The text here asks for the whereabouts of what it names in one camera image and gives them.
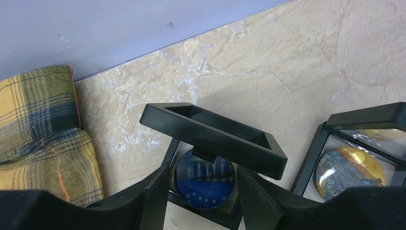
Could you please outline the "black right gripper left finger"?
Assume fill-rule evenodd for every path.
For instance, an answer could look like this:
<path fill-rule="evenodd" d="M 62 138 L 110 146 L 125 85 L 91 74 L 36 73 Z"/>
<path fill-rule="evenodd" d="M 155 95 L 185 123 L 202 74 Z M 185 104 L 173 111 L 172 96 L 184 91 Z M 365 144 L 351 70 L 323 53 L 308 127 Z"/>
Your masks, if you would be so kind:
<path fill-rule="evenodd" d="M 142 181 L 87 207 L 43 190 L 0 193 L 2 230 L 161 230 L 170 168 L 162 165 Z"/>

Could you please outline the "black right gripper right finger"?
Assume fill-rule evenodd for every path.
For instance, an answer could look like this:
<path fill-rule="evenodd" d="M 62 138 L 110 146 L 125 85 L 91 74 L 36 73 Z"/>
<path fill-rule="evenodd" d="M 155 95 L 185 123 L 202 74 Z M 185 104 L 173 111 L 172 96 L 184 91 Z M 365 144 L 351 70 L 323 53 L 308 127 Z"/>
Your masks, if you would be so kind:
<path fill-rule="evenodd" d="M 248 230 L 404 230 L 405 187 L 355 187 L 319 203 L 237 168 Z"/>

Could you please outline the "blue round brooch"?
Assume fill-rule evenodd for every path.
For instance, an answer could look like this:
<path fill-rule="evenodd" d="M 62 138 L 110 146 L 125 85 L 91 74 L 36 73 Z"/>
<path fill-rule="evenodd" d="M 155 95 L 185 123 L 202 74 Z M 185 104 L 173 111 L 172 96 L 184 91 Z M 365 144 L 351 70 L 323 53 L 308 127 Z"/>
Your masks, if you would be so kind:
<path fill-rule="evenodd" d="M 174 185 L 181 199 L 192 208 L 214 209 L 223 205 L 231 196 L 236 173 L 233 164 L 217 157 L 209 162 L 185 152 L 174 170 Z"/>

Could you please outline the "silver gold round brooch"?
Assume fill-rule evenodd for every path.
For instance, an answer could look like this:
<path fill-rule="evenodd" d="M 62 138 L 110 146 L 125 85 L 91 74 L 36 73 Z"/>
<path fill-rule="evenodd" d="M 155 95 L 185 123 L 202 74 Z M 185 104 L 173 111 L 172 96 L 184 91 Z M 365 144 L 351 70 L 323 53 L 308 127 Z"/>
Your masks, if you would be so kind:
<path fill-rule="evenodd" d="M 376 158 L 355 147 L 322 154 L 314 171 L 318 193 L 328 201 L 352 187 L 383 187 L 386 179 Z"/>

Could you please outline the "yellow black plaid shirt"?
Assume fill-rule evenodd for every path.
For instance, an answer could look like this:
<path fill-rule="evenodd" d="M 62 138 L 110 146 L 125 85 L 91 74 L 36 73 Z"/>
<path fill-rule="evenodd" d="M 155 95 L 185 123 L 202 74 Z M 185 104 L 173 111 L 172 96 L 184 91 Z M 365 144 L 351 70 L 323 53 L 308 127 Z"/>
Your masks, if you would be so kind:
<path fill-rule="evenodd" d="M 35 69 L 1 81 L 0 188 L 45 190 L 81 207 L 103 199 L 71 66 Z"/>

